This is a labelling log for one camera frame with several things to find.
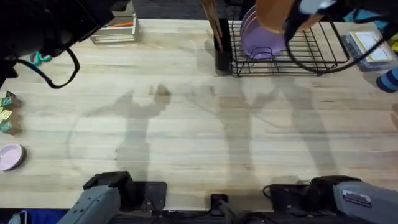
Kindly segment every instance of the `purple bowl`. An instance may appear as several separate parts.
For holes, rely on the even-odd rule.
[[[270,58],[285,46],[282,34],[266,30],[256,18],[244,30],[241,42],[244,53],[255,60]]]
[[[248,18],[248,16],[250,16],[252,13],[254,13],[256,11],[256,6],[253,6],[252,8],[250,8],[247,13],[244,15],[243,19],[242,19],[242,23],[241,23],[241,28],[240,28],[240,33],[242,33],[242,28],[243,28],[243,24],[245,23],[246,19]]]

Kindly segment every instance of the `black utensil holder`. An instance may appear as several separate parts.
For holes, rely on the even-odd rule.
[[[223,37],[220,37],[223,50],[221,52],[216,37],[214,36],[214,50],[215,50],[215,67],[217,75],[230,75],[232,74],[231,61],[232,61],[232,44],[231,34],[229,33],[229,24],[227,19],[219,19]]]

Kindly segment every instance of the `wooden spoon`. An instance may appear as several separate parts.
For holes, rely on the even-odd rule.
[[[213,0],[202,0],[202,6],[203,10],[205,11],[206,17],[209,20],[210,27],[213,30],[214,36],[216,37],[216,41],[218,43],[218,48],[220,49],[220,52],[224,51],[223,48],[223,43],[221,41],[220,34],[222,35],[221,27],[220,29],[217,28],[217,22],[215,19],[215,10],[214,10],[214,4],[212,3]]]

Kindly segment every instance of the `teal object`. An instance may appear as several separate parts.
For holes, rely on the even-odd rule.
[[[367,19],[374,16],[380,16],[379,14],[369,12],[367,10],[360,10],[357,19]],[[346,17],[344,17],[346,22],[354,22],[354,11],[350,12]],[[373,21],[377,28],[383,29],[387,23],[383,21]]]
[[[30,55],[30,61],[32,64],[39,66],[42,64],[42,62],[49,62],[51,61],[52,57],[51,56],[45,56],[42,57],[42,55],[39,52],[36,52],[35,54]]]

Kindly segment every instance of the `green block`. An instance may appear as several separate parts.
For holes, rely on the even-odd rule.
[[[1,100],[1,106],[7,106],[7,105],[11,105],[12,104],[12,97],[8,96],[8,97],[4,97]]]
[[[0,124],[0,130],[4,133],[10,131],[11,129],[12,129],[12,124],[9,121]]]

